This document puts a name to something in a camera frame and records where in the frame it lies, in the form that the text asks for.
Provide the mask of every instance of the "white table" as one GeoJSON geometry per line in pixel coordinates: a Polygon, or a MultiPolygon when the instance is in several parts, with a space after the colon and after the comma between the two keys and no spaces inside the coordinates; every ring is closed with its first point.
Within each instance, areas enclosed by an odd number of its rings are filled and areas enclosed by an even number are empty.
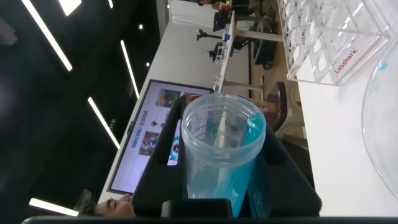
{"type": "Polygon", "coordinates": [[[235,12],[232,11],[231,15],[231,22],[227,25],[227,32],[224,31],[224,34],[229,35],[229,40],[226,41],[226,47],[227,47],[227,52],[225,59],[223,60],[223,63],[221,65],[221,71],[220,75],[217,77],[217,81],[213,87],[215,91],[218,91],[218,93],[221,93],[223,91],[224,85],[227,86],[235,86],[235,87],[240,87],[240,88],[245,88],[248,90],[257,90],[257,91],[262,91],[263,85],[250,85],[250,84],[245,84],[245,83],[238,83],[238,82],[229,82],[225,80],[226,76],[226,71],[228,67],[228,61],[229,57],[231,54],[231,51],[233,50],[233,41],[236,35],[242,36],[242,37],[250,37],[250,38],[256,38],[256,39],[263,39],[263,40],[273,40],[273,41],[279,41],[283,42],[283,37],[281,35],[276,35],[276,34],[266,34],[262,32],[253,32],[253,31],[247,31],[247,30],[240,30],[236,28],[235,24],[235,12]]]}
{"type": "MultiPolygon", "coordinates": [[[[381,53],[344,86],[298,83],[321,216],[398,216],[398,199],[371,164],[362,136],[364,91],[381,53]]],[[[312,68],[303,64],[298,72],[312,68]]]]}

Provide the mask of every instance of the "clear plastic cup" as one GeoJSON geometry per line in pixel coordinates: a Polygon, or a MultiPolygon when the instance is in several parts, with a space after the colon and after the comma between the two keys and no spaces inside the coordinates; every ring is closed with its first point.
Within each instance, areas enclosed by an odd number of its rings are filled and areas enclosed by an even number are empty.
{"type": "Polygon", "coordinates": [[[233,95],[201,96],[184,111],[188,198],[228,198],[237,217],[266,138],[262,111],[233,95]]]}

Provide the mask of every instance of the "white wall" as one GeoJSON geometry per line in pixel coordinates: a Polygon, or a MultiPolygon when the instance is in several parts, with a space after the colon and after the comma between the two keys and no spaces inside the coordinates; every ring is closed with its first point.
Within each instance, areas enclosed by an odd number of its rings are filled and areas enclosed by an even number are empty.
{"type": "MultiPolygon", "coordinates": [[[[208,57],[207,50],[213,50],[217,39],[202,38],[199,41],[196,40],[199,27],[188,26],[182,24],[174,24],[169,22],[163,39],[157,49],[152,65],[150,66],[149,73],[144,82],[144,86],[140,90],[140,98],[134,107],[130,122],[134,119],[138,107],[141,103],[145,89],[150,79],[162,80],[168,82],[175,82],[194,86],[203,86],[212,88],[214,75],[220,73],[221,65],[217,65],[211,62],[208,57]]],[[[210,29],[202,28],[208,34],[212,34],[210,29]]],[[[229,60],[228,71],[226,80],[233,82],[248,83],[249,81],[249,59],[248,59],[248,48],[236,52],[233,57],[229,60]]],[[[248,96],[247,90],[241,90],[237,88],[231,88],[228,86],[224,87],[223,93],[230,93],[241,96],[248,96]]],[[[124,133],[124,137],[120,143],[121,147],[124,146],[127,136],[127,128],[124,133]]],[[[100,202],[103,202],[109,198],[119,198],[121,195],[109,193],[109,183],[112,178],[112,174],[119,160],[121,150],[116,154],[115,160],[112,164],[112,168],[106,179],[100,202]]]]}
{"type": "Polygon", "coordinates": [[[157,13],[157,23],[159,25],[160,39],[162,39],[164,32],[166,31],[167,23],[169,22],[169,14],[166,12],[168,2],[165,0],[156,0],[156,13],[157,13]]]}
{"type": "Polygon", "coordinates": [[[213,19],[218,11],[210,4],[199,6],[195,2],[169,0],[170,21],[177,24],[213,27],[213,19]]]}

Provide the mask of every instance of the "white countertop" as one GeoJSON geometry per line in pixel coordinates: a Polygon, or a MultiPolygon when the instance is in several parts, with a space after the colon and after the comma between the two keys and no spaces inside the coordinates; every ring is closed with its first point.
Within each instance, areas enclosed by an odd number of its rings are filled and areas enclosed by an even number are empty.
{"type": "MultiPolygon", "coordinates": [[[[321,216],[398,216],[398,199],[377,174],[362,136],[364,92],[381,53],[341,87],[298,83],[321,216]]],[[[310,71],[303,64],[299,72],[310,71]]]]}

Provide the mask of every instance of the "screen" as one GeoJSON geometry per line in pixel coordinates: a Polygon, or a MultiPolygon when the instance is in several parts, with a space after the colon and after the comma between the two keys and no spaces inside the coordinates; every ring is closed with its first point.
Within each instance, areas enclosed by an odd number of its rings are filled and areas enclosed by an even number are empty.
{"type": "MultiPolygon", "coordinates": [[[[151,80],[119,159],[110,189],[134,193],[173,103],[184,94],[194,97],[194,95],[209,93],[211,93],[210,89],[151,80]]],[[[179,142],[180,121],[170,149],[169,166],[177,164],[179,142]]]]}

